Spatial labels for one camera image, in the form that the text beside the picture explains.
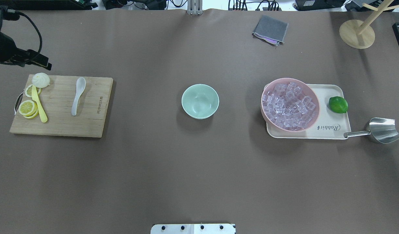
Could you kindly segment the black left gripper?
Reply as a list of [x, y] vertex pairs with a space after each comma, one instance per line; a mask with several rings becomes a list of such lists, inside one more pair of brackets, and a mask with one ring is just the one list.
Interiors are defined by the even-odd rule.
[[40, 56], [40, 54], [32, 49], [23, 50], [16, 49], [14, 55], [11, 57], [11, 63], [20, 67], [25, 65], [36, 65], [51, 71], [52, 64], [49, 63], [49, 58]]

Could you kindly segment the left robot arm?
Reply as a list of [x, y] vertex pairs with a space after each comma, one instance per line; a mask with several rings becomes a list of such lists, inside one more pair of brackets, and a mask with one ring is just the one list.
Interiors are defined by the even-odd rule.
[[[8, 35], [4, 34], [1, 29], [3, 26], [3, 21], [17, 21], [20, 17], [26, 18], [33, 26], [39, 37], [39, 48], [38, 51], [33, 49], [20, 49], [16, 46], [14, 40]], [[0, 64], [9, 66], [20, 66], [25, 67], [25, 65], [36, 65], [51, 71], [52, 64], [49, 63], [49, 58], [42, 55], [43, 39], [42, 34], [37, 28], [36, 24], [32, 19], [25, 13], [10, 9], [8, 6], [0, 5]]]

